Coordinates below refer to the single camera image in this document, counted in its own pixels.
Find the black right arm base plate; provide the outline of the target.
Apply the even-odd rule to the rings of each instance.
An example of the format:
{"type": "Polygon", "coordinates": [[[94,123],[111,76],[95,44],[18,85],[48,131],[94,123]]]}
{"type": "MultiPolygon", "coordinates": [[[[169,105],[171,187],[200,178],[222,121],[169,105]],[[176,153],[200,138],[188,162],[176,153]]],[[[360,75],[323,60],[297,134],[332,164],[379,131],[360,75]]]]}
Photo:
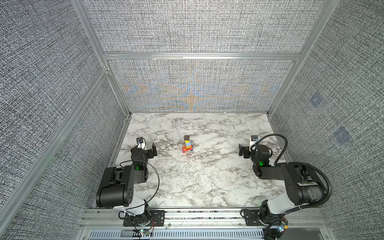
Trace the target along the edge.
{"type": "Polygon", "coordinates": [[[248,227],[263,225],[259,218],[259,210],[242,209],[241,216],[244,218],[246,226],[248,227]]]}

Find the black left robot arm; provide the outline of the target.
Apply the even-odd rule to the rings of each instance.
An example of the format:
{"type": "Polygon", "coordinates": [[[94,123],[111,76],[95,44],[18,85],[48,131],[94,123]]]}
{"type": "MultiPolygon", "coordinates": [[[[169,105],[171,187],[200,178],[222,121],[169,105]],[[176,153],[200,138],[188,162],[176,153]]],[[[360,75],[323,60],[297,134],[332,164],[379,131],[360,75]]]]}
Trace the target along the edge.
{"type": "Polygon", "coordinates": [[[104,170],[99,185],[96,204],[98,208],[118,210],[118,217],[124,220],[125,227],[154,226],[149,201],[134,194],[134,185],[148,180],[149,159],[157,155],[157,148],[146,150],[141,144],[131,149],[131,165],[109,167],[104,170]]]}

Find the orange wood block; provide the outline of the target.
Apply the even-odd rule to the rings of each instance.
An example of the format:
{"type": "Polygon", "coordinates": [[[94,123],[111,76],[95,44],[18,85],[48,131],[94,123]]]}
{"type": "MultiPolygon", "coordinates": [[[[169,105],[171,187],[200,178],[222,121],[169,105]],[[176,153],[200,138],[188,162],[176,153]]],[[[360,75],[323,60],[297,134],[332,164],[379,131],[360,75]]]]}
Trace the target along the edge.
{"type": "Polygon", "coordinates": [[[186,146],[183,146],[183,153],[192,152],[192,151],[193,151],[193,147],[187,148],[186,146]]]}

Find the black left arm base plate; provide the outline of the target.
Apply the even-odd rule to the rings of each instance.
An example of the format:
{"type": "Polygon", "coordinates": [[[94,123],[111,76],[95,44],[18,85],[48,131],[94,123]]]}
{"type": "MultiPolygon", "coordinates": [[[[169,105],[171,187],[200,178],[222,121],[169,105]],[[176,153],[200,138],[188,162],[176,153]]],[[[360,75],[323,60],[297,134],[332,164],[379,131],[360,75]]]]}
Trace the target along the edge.
{"type": "Polygon", "coordinates": [[[163,210],[150,210],[147,213],[141,215],[131,216],[126,214],[123,222],[124,227],[144,227],[149,228],[151,226],[163,227],[165,221],[165,213],[163,210]]]}

